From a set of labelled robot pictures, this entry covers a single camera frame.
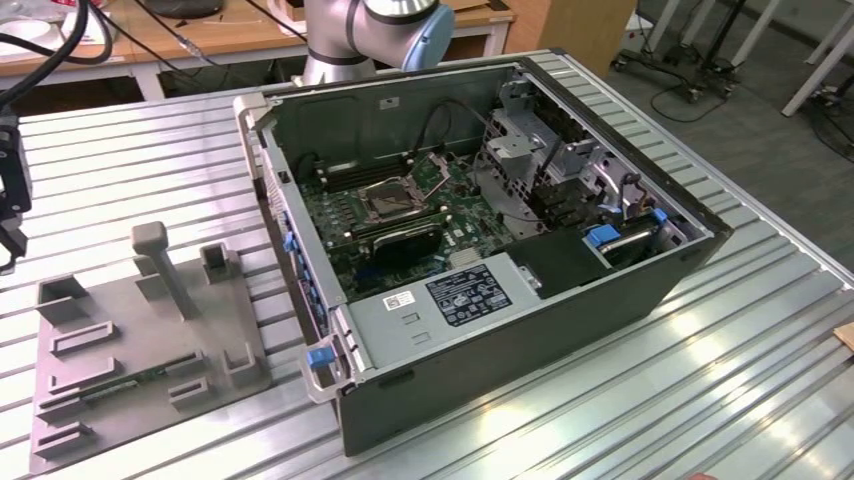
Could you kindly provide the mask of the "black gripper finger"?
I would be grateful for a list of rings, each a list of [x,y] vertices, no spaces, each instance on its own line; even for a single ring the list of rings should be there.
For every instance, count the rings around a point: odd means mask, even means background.
[[[22,231],[23,219],[12,217],[2,220],[2,245],[18,260],[27,253],[28,237]]]

